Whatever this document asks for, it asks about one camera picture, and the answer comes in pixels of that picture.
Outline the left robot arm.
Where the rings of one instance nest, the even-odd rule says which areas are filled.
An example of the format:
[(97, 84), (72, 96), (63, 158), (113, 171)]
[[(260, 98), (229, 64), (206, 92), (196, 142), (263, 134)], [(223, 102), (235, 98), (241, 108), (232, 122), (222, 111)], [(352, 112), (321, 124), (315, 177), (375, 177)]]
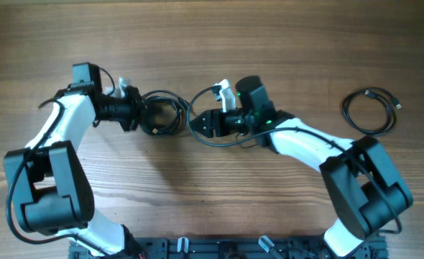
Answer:
[(104, 91), (103, 68), (73, 65), (73, 81), (43, 102), (53, 111), (28, 144), (4, 156), (8, 183), (6, 221), (22, 242), (43, 245), (71, 239), (95, 258), (143, 258), (144, 249), (122, 224), (96, 210), (77, 150), (100, 121), (135, 130), (146, 106), (126, 79)]

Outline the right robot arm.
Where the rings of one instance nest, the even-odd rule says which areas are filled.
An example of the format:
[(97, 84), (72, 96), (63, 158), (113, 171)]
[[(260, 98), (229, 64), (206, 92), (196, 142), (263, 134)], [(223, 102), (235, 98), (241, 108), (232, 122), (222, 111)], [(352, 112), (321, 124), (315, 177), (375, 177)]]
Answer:
[(278, 110), (259, 76), (210, 88), (222, 106), (186, 117), (195, 139), (233, 133), (318, 171), (337, 220), (321, 235), (290, 237), (282, 247), (268, 236), (259, 246), (274, 258), (386, 258), (390, 222), (413, 204), (413, 196), (382, 144), (374, 137), (335, 137)]

